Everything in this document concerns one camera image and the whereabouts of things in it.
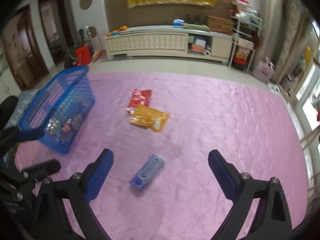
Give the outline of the purple mint gum box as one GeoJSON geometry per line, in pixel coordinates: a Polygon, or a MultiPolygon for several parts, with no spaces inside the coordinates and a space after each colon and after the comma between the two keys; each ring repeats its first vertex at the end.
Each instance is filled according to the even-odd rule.
{"type": "Polygon", "coordinates": [[[163,165],[164,160],[162,158],[155,154],[151,155],[132,177],[130,185],[137,190],[143,191],[152,182],[163,165]]]}

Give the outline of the orange yellow snack bag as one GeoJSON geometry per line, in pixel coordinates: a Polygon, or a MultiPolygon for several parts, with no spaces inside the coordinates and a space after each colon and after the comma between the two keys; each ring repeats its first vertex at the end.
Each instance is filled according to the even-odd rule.
{"type": "Polygon", "coordinates": [[[161,132],[167,123],[169,115],[154,108],[144,105],[137,106],[134,114],[130,117],[130,123],[136,126],[149,128],[154,132],[161,132]]]}

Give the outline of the blue plastic basket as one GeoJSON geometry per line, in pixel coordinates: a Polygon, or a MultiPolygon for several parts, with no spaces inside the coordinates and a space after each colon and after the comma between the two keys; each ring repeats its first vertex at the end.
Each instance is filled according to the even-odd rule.
{"type": "Polygon", "coordinates": [[[18,123],[22,130],[43,129],[40,143],[67,154],[95,98],[88,80],[88,67],[62,70],[40,90],[18,123]]]}

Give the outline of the black bag on floor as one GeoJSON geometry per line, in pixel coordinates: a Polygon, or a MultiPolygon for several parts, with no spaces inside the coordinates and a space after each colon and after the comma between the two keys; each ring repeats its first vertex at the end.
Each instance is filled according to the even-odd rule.
{"type": "Polygon", "coordinates": [[[78,65],[77,63],[78,58],[76,55],[76,50],[78,48],[79,48],[78,45],[67,48],[65,52],[64,69],[69,69],[72,67],[76,67],[78,65]]]}

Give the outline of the red shopping bag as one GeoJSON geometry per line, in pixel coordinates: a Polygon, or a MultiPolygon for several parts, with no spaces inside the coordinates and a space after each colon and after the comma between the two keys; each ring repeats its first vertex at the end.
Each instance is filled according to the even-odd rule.
{"type": "Polygon", "coordinates": [[[86,66],[92,62],[89,45],[85,44],[75,50],[77,66],[86,66]]]}

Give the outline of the red snack packet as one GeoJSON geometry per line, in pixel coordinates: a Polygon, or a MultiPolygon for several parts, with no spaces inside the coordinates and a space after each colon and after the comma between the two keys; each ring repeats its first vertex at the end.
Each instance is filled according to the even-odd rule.
{"type": "Polygon", "coordinates": [[[152,98],[152,90],[134,89],[129,104],[126,108],[127,113],[133,114],[139,105],[148,106],[152,98]]]}

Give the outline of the oranges on cabinet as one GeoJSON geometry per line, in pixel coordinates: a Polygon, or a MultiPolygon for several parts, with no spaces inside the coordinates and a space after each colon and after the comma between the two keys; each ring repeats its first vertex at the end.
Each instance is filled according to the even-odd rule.
{"type": "Polygon", "coordinates": [[[128,27],[126,25],[121,26],[120,28],[113,30],[112,32],[109,32],[106,34],[107,37],[116,36],[119,35],[121,31],[126,31],[128,27]]]}

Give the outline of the pink gift bag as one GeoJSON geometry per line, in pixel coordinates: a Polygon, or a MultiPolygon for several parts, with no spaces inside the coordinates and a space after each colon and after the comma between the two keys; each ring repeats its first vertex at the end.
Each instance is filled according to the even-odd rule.
{"type": "Polygon", "coordinates": [[[274,65],[269,57],[261,59],[253,70],[252,75],[263,83],[268,83],[274,75],[274,65]]]}

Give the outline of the cream TV cabinet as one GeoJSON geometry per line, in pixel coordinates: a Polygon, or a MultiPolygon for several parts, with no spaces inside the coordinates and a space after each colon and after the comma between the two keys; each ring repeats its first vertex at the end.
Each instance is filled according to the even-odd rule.
{"type": "Polygon", "coordinates": [[[233,37],[172,25],[132,27],[104,38],[107,57],[172,56],[229,64],[233,37]]]}

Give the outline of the white metal shelf rack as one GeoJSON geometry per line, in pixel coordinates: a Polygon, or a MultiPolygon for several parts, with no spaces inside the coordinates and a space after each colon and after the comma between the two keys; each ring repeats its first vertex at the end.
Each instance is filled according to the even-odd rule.
{"type": "Polygon", "coordinates": [[[230,18],[234,26],[229,66],[248,72],[256,49],[260,46],[263,20],[246,0],[231,1],[230,18]]]}

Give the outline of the cardboard box on cabinet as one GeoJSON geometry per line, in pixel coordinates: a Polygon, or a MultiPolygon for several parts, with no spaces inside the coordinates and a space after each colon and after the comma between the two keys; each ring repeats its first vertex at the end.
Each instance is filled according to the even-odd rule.
{"type": "Polygon", "coordinates": [[[234,22],[225,18],[208,16],[207,25],[213,32],[232,35],[234,22]]]}

